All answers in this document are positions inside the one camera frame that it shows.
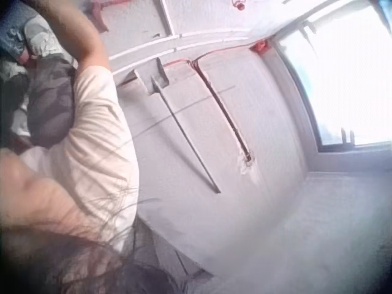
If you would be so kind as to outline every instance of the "white wall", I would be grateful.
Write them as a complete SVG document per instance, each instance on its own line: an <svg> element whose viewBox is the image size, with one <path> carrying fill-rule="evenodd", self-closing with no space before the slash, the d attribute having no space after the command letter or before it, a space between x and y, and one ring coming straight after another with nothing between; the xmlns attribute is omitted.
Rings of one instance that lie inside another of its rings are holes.
<svg viewBox="0 0 392 294"><path fill-rule="evenodd" d="M90 1L78 1L86 10ZM171 61L189 57L188 51L195 48L202 54L269 37L324 1L295 0L284 5L277 0L248 0L245 10L239 11L232 0L133 0L103 9L109 31L101 36L120 83L132 68L156 56Z"/></svg>
<svg viewBox="0 0 392 294"><path fill-rule="evenodd" d="M373 293L390 273L391 176L310 173L247 266L197 293Z"/></svg>
<svg viewBox="0 0 392 294"><path fill-rule="evenodd" d="M119 88L119 97L140 165L140 200L152 199L139 205L140 216L204 269L226 274L252 255L254 236L270 232L285 213L307 169L284 99L255 53L216 53L201 59L200 67L255 156L246 167L199 76L185 62L168 67L170 86L164 91L221 194L212 190L157 94L147 97L134 81Z"/></svg>

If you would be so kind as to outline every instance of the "person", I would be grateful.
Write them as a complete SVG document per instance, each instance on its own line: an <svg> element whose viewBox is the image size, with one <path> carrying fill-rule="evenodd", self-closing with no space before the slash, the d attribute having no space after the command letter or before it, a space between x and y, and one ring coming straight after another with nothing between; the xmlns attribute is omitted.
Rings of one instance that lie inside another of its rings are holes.
<svg viewBox="0 0 392 294"><path fill-rule="evenodd" d="M50 25L36 17L24 32L37 73L75 75L74 101L65 105L74 111L72 117L60 111L64 117L59 117L50 105L62 101L61 87L33 84L29 107L38 114L32 137L40 146L21 156L1 150L0 288L4 293L9 287L13 293L179 293L169 274L121 254L135 219L139 171L99 34L69 1L23 2ZM58 40L78 61L75 73L62 60ZM53 117L66 134L50 124Z"/></svg>

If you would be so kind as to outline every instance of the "window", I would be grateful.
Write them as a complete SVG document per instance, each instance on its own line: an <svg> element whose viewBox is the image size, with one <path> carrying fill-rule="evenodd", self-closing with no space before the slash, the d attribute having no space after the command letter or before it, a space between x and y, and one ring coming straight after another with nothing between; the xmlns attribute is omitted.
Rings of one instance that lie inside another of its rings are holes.
<svg viewBox="0 0 392 294"><path fill-rule="evenodd" d="M300 84L319 151L392 139L392 38L374 6L347 2L317 12L279 41Z"/></svg>

